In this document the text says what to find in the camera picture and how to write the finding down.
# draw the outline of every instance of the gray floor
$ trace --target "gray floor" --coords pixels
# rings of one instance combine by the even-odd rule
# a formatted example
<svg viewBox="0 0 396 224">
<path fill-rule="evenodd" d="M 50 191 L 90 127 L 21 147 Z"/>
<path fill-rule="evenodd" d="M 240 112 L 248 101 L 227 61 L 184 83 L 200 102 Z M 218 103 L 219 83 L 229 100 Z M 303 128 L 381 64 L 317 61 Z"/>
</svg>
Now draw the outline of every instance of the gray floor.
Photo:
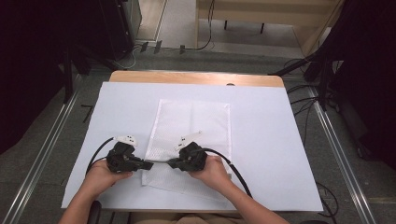
<svg viewBox="0 0 396 224">
<path fill-rule="evenodd" d="M 153 49 L 146 52 L 136 52 L 134 70 L 182 70 L 182 71 L 217 71 L 244 74 L 267 74 L 283 67 L 286 58 L 258 57 L 242 54 L 194 52 L 179 54 L 176 50 L 162 49 L 153 54 Z M 285 76 L 288 88 L 304 83 L 302 75 Z M 64 125 L 49 161 L 38 180 L 35 190 L 21 215 L 19 223 L 55 223 L 62 215 L 60 209 L 67 178 L 78 156 L 79 149 L 88 128 L 88 122 L 83 123 L 88 109 L 81 105 L 94 105 L 101 83 L 107 81 L 110 72 L 100 65 L 95 66 L 88 77 L 84 78 L 82 89 L 77 101 Z M 36 119 L 23 139 L 13 148 L 0 156 L 0 217 L 5 217 L 11 206 L 15 193 L 30 166 L 35 160 L 52 123 L 59 113 L 64 93 L 60 91 L 43 113 Z M 290 94 L 290 100 L 307 97 L 307 90 L 299 90 Z M 301 105 L 294 105 L 298 110 Z M 369 200 L 371 198 L 389 198 L 396 195 L 394 183 L 395 171 L 381 161 L 363 161 L 356 153 L 355 146 L 349 137 L 344 122 L 332 109 L 328 111 L 333 125 L 346 150 L 350 162 Z M 304 137 L 306 113 L 296 117 L 302 138 Z M 338 223 L 361 223 L 356 207 L 347 189 L 344 178 L 335 161 L 328 139 L 323 132 L 318 115 L 310 112 L 307 126 L 306 154 L 309 159 L 315 179 L 328 187 L 337 197 L 340 210 L 336 216 Z M 331 208 L 335 201 L 325 191 L 320 190 Z M 395 203 L 371 203 L 377 223 L 392 223 L 396 219 Z M 291 223 L 300 223 L 308 219 L 332 221 L 314 213 L 281 213 L 281 216 Z M 103 223 L 110 219 L 110 213 L 104 212 Z M 126 221 L 127 214 L 117 214 L 114 223 Z"/>
</svg>

